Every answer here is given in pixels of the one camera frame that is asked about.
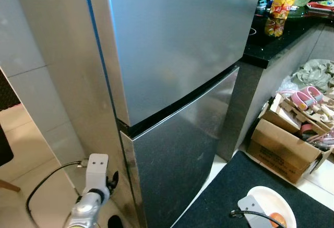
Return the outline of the yellow snack bag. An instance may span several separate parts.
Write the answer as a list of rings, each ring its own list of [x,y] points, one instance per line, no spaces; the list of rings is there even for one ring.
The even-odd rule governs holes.
[[[270,17],[278,20],[286,20],[294,1],[295,0],[273,0],[270,7]]]

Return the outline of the black shoe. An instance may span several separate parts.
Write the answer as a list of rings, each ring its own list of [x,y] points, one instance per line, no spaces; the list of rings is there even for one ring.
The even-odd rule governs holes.
[[[107,220],[106,228],[124,228],[124,224],[120,216],[118,216],[117,214],[113,214]]]

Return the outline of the small blue green packet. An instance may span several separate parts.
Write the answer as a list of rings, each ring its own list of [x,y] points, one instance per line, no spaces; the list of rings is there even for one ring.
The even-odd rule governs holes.
[[[263,13],[263,11],[270,11],[273,0],[260,0],[257,4],[257,11]]]

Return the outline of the grey green cloth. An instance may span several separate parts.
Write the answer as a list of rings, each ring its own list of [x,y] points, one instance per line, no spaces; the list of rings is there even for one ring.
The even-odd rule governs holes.
[[[309,59],[292,74],[291,81],[298,87],[313,86],[325,94],[334,90],[334,61]]]

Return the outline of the silver freezer door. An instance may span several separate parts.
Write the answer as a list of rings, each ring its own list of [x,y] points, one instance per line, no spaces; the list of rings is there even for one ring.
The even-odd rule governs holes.
[[[243,56],[258,0],[90,0],[116,116],[133,126]]]

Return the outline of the white round plate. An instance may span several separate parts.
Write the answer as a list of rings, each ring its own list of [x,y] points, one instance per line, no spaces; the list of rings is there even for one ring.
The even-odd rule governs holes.
[[[293,209],[291,209],[288,202],[272,188],[255,186],[248,191],[247,195],[255,198],[256,202],[258,202],[258,206],[265,214],[279,213],[285,219],[287,228],[297,228],[297,221]]]

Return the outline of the red tray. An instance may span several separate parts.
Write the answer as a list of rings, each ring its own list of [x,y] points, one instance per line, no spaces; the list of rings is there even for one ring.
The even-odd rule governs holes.
[[[324,11],[325,13],[333,13],[334,0],[308,2],[307,7],[317,11]]]

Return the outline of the open cardboard box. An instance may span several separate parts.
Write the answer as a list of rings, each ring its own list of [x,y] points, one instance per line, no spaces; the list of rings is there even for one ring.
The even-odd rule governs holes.
[[[277,93],[263,106],[246,152],[296,184],[315,173],[332,154],[333,132],[324,131]]]

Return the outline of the grey kitchen counter black top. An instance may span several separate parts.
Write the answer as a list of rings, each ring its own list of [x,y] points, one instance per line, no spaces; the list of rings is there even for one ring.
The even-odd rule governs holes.
[[[241,146],[262,106],[279,90],[282,81],[304,64],[326,23],[320,16],[291,16],[279,23],[268,13],[254,16],[231,91],[216,154],[229,161]]]

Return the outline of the pink sandal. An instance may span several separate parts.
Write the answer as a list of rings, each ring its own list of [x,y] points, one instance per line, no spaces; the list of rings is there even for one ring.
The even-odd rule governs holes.
[[[291,95],[291,101],[301,111],[305,111],[315,103],[315,99],[303,91],[294,91]]]
[[[305,86],[303,89],[301,89],[301,92],[304,92],[310,96],[313,101],[317,103],[322,103],[324,101],[324,94],[322,94],[322,92],[320,92],[319,89],[314,86]]]

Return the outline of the silver fridge cabinet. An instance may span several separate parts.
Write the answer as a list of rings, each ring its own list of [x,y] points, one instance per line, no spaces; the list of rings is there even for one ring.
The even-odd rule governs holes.
[[[90,0],[19,1],[84,154],[109,156],[110,171],[119,173],[112,204],[125,226],[145,228],[127,178]]]

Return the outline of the red orange tomato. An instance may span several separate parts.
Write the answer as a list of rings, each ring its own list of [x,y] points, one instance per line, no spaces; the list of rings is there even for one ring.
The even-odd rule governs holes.
[[[271,213],[269,215],[271,218],[270,225],[272,228],[287,228],[287,222],[280,213]]]

